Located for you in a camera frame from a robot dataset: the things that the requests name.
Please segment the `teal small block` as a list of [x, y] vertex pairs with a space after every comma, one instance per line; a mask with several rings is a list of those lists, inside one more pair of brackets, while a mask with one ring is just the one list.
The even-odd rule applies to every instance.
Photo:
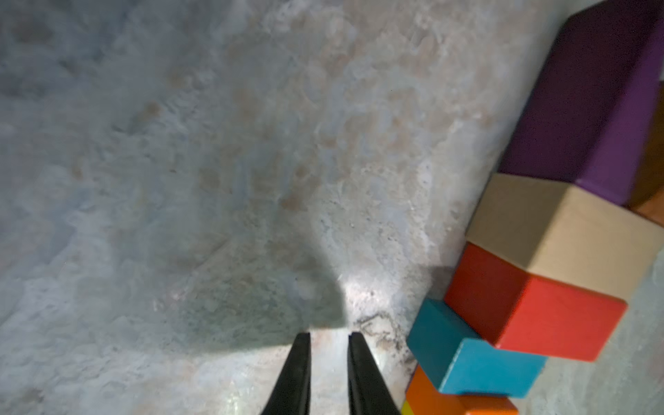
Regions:
[[421, 305], [406, 344], [441, 394], [522, 399], [547, 362], [546, 356], [493, 347], [449, 306], [430, 298]]

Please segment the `red rectangular block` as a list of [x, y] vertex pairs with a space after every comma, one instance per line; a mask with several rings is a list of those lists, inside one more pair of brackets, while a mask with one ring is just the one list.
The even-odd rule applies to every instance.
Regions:
[[628, 309], [467, 244], [444, 302], [498, 349], [593, 362]]

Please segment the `orange cube block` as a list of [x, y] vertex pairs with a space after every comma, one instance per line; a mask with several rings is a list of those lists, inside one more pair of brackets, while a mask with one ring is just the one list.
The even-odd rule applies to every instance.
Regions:
[[516, 406], [505, 397], [441, 394], [432, 385], [420, 365], [416, 366], [406, 390], [406, 400], [414, 415], [517, 415], [519, 413]]

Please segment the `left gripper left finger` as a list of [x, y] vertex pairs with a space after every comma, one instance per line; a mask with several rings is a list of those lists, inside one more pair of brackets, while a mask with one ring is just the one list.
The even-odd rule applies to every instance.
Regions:
[[311, 334], [297, 334], [262, 415], [309, 415]]

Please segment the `orange triangle block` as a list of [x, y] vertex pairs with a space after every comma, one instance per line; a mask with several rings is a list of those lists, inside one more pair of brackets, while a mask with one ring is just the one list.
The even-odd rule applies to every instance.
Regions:
[[663, 226], [663, 82], [627, 208]]

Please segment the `yellow cube block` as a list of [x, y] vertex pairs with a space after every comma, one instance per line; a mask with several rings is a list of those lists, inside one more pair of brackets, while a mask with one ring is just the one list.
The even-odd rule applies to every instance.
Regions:
[[413, 409], [411, 408], [407, 400], [404, 401], [403, 406], [401, 407], [402, 415], [414, 415]]

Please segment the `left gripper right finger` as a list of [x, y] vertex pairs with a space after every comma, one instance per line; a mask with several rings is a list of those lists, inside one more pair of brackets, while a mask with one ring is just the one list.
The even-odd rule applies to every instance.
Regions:
[[349, 335], [347, 368], [351, 415], [400, 415], [365, 337], [360, 332]]

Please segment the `purple triangle block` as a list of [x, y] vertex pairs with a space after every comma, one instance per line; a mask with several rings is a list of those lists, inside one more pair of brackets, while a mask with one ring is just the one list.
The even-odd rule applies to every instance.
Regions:
[[663, 3], [603, 1], [557, 34], [498, 170], [629, 200], [656, 107]]

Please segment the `natural wood block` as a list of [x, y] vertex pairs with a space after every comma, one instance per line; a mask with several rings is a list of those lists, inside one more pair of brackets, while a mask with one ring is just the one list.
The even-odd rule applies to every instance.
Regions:
[[529, 273], [629, 300], [663, 229], [570, 183], [496, 173], [466, 239]]

